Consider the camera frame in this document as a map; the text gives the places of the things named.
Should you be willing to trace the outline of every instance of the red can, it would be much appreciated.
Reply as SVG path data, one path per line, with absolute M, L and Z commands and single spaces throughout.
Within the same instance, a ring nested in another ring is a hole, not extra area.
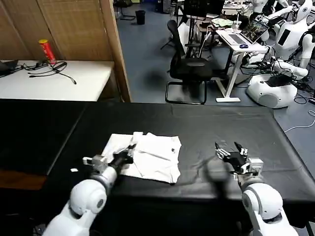
M 49 63 L 52 64 L 52 65 L 55 64 L 56 63 L 56 58 L 55 58 L 55 56 L 53 54 L 53 51 L 51 50 L 51 47 L 49 45 L 48 40 L 47 39 L 41 39 L 38 42 L 41 45 L 41 47 L 43 48 L 45 56 L 48 59 Z

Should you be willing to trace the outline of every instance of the computer mouse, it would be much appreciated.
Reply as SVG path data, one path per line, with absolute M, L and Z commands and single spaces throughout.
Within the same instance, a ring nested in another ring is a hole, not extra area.
M 248 48 L 248 45 L 247 44 L 241 44 L 240 48 Z

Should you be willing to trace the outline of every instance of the white table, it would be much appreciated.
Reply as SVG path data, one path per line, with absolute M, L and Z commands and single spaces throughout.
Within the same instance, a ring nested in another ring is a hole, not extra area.
M 65 101 L 97 101 L 105 85 L 111 83 L 114 89 L 114 63 L 111 61 L 66 61 L 63 74 L 48 77 L 29 78 L 28 72 L 40 73 L 50 70 L 44 67 L 36 71 L 20 70 L 14 74 L 0 78 L 0 98 L 65 100 Z M 18 64 L 28 66 L 36 64 L 33 60 L 20 60 Z
M 222 38 L 222 40 L 232 49 L 234 52 L 239 53 L 237 60 L 235 62 L 231 78 L 229 80 L 229 83 L 227 85 L 227 88 L 225 89 L 223 84 L 221 83 L 220 78 L 215 78 L 215 81 L 223 95 L 223 97 L 218 97 L 216 98 L 217 102 L 240 102 L 241 100 L 238 97 L 230 97 L 231 91 L 233 89 L 237 74 L 240 71 L 240 66 L 242 63 L 242 59 L 244 57 L 244 54 L 246 52 L 261 52 L 265 53 L 266 52 L 266 47 L 262 46 L 258 43 L 254 43 L 252 45 L 248 44 L 248 48 L 240 48 L 239 45 L 231 45 L 224 37 L 222 37 L 222 34 L 225 32 L 224 30 L 217 30 L 217 34 Z

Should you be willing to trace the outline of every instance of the cup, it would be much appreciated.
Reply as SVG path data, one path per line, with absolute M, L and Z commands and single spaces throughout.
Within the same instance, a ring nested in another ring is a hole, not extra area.
M 239 30 L 241 23 L 241 21 L 233 21 L 232 29 L 234 32 L 237 32 Z

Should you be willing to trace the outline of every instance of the wall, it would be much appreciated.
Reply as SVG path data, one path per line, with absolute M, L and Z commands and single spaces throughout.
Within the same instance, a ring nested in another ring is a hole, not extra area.
M 130 101 L 111 0 L 0 0 L 0 59 L 44 59 L 43 38 L 57 59 L 113 60 L 121 97 Z

